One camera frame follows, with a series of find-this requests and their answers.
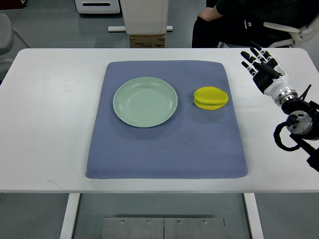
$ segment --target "white chair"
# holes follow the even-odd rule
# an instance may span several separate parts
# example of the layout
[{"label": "white chair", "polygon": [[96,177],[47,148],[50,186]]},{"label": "white chair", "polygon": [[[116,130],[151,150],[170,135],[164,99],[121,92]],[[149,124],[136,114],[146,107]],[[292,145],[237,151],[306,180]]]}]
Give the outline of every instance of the white chair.
[{"label": "white chair", "polygon": [[[29,43],[21,36],[21,34],[12,26],[9,17],[2,13],[0,14],[0,55],[8,53],[14,43],[14,35],[27,47],[31,48]],[[12,59],[1,59],[0,63],[12,63]]]},{"label": "white chair", "polygon": [[291,36],[290,39],[274,42],[269,47],[298,47],[304,42],[311,40],[319,32],[319,14],[308,25],[305,25],[301,28],[294,28],[270,22],[264,22],[264,26],[279,31],[285,31]]}]

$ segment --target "robotic hand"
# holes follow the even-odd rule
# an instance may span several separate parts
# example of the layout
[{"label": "robotic hand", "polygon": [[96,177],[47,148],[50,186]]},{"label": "robotic hand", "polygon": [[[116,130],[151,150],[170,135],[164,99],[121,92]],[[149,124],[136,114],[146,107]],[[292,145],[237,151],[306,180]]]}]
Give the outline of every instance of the robotic hand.
[{"label": "robotic hand", "polygon": [[[307,103],[305,97],[311,85],[298,97],[297,92],[288,84],[289,76],[278,61],[259,45],[254,44],[250,50],[255,56],[242,51],[246,59],[242,65],[253,76],[258,89],[265,95],[271,96],[274,102],[288,115],[285,122],[279,124],[274,132],[275,143],[286,151],[305,150],[310,157],[307,162],[310,167],[319,172],[319,148],[315,149],[304,139],[319,139],[319,105],[313,101]],[[280,138],[281,130],[286,127],[297,145],[286,147]]]}]

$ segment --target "blue mat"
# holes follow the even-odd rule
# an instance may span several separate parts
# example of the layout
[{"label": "blue mat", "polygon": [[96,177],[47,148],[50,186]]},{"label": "blue mat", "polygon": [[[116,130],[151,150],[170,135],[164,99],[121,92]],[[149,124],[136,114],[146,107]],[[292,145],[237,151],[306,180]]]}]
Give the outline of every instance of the blue mat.
[{"label": "blue mat", "polygon": [[[166,122],[137,128],[121,121],[113,96],[125,82],[160,78],[176,91],[178,105]],[[195,90],[215,86],[229,102],[215,111],[193,103]],[[86,176],[111,178],[239,178],[247,175],[245,153],[225,69],[207,61],[124,61],[106,69]]]}]

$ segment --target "person's hand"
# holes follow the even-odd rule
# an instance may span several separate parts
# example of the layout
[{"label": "person's hand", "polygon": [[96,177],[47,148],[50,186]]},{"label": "person's hand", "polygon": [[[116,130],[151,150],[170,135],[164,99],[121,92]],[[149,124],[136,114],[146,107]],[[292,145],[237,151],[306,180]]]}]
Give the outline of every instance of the person's hand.
[{"label": "person's hand", "polygon": [[197,17],[200,17],[201,19],[205,21],[213,21],[215,19],[218,19],[222,17],[223,15],[219,14],[216,7],[207,7],[203,11],[201,11]]}]

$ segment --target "ceramic plate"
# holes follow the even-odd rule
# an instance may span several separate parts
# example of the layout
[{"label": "ceramic plate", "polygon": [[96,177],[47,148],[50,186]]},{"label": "ceramic plate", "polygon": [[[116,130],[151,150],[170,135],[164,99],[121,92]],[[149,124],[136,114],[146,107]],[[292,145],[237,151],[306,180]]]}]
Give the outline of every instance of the ceramic plate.
[{"label": "ceramic plate", "polygon": [[135,127],[159,125],[174,114],[176,107],[177,94],[173,87],[154,77],[127,81],[113,98],[116,115]]}]

